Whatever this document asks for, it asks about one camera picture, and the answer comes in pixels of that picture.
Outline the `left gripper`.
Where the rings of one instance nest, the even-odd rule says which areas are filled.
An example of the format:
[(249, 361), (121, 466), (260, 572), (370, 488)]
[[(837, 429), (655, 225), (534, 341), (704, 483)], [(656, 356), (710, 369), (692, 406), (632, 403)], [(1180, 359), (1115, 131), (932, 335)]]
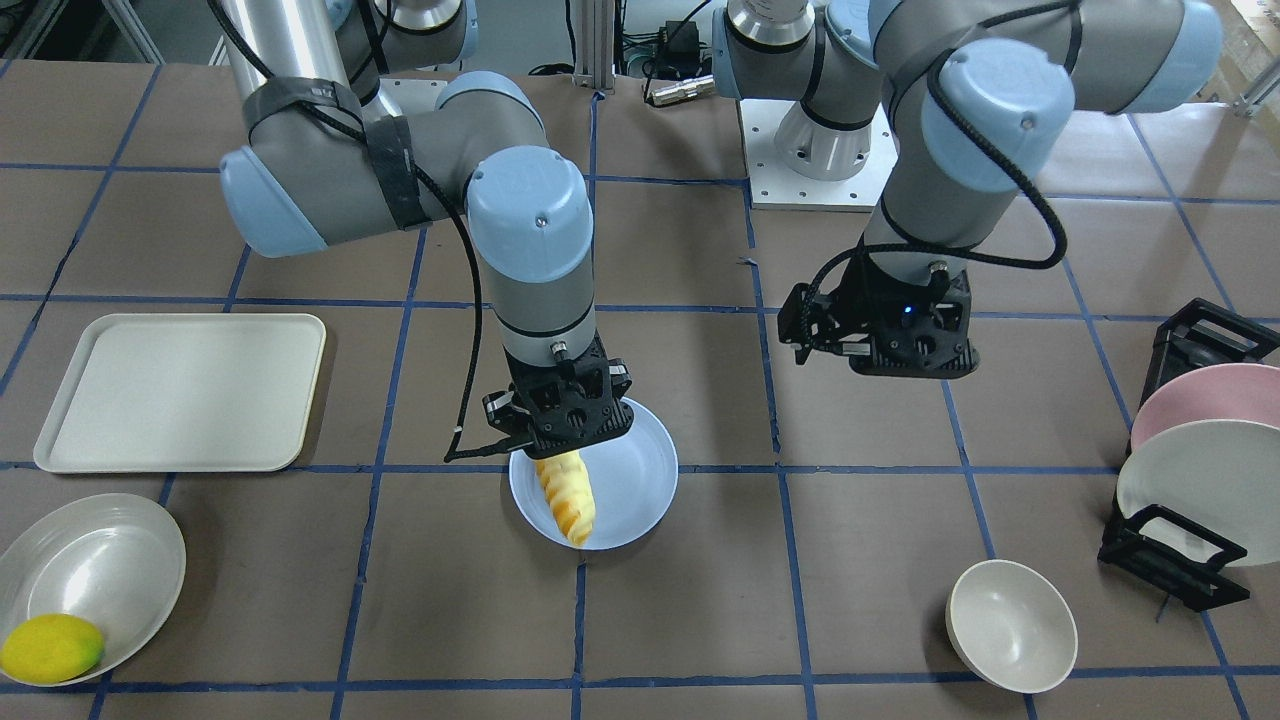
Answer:
[(948, 261), (928, 265), (924, 284), (882, 270), (864, 246), (828, 260), (790, 291), (777, 316), (780, 342), (799, 365), (813, 352), (846, 357), (863, 375), (957, 379), (980, 355), (969, 340), (968, 275)]

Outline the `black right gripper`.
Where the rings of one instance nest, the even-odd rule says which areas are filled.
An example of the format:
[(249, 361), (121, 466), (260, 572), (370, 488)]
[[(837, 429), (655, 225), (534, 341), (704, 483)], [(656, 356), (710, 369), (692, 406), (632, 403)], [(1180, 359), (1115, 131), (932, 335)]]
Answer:
[(508, 436), (507, 448), (543, 460), (617, 439), (634, 424), (625, 402), (631, 375), (622, 360), (607, 356), (599, 336), (577, 357), (557, 351), (549, 366), (512, 355), (507, 363), (508, 389), (483, 401), (488, 424)]

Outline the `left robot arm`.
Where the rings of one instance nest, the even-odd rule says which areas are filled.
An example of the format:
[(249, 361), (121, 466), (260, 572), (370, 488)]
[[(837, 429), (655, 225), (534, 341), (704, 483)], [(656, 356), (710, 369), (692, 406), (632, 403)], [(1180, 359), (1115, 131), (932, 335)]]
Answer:
[(1033, 179), (1073, 113), (1178, 108), (1224, 45), (1207, 1), (730, 1), (713, 28), (721, 95), (791, 101), (823, 138), (864, 138), (883, 109), (897, 145), (859, 241), (790, 291), (780, 342), (931, 379), (979, 363), (969, 264), (1064, 259)]

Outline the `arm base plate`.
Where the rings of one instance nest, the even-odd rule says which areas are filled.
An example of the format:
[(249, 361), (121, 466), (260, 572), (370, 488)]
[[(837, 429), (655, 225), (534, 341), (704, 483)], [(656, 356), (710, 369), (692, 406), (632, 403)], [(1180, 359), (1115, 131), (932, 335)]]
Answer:
[(872, 211), (897, 160), (897, 145), (884, 110), (870, 123), (870, 151), (847, 179), (813, 179), (786, 165), (774, 146), (791, 102), (749, 99), (739, 104), (742, 150), (751, 187), (751, 205), (762, 210)]
[(378, 119), (434, 111), (447, 85), (445, 79), (380, 78), (374, 99), (364, 108), (365, 115)]

